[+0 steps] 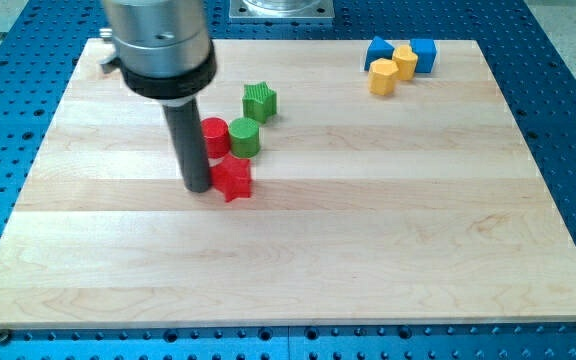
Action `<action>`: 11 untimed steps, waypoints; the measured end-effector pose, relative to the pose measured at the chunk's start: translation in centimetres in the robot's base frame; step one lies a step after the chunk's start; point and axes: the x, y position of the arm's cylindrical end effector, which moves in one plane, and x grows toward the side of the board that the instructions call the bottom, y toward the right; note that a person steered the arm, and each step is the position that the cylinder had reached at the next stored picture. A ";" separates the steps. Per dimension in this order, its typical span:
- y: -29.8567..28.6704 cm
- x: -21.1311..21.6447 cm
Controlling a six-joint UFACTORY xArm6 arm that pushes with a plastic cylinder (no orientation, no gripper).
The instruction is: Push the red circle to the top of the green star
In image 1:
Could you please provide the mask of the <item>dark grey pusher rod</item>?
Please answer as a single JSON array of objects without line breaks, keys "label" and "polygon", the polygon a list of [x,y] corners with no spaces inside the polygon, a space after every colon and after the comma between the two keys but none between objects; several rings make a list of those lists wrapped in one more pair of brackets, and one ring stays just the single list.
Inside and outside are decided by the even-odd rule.
[{"label": "dark grey pusher rod", "polygon": [[163,103],[162,108],[186,189],[206,192],[212,181],[196,100]]}]

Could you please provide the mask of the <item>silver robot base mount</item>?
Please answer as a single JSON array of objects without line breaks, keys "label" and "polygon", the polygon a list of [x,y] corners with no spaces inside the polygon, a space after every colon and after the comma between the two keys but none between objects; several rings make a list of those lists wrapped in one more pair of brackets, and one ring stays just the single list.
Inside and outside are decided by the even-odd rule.
[{"label": "silver robot base mount", "polygon": [[232,20],[331,20],[335,16],[333,0],[230,0]]}]

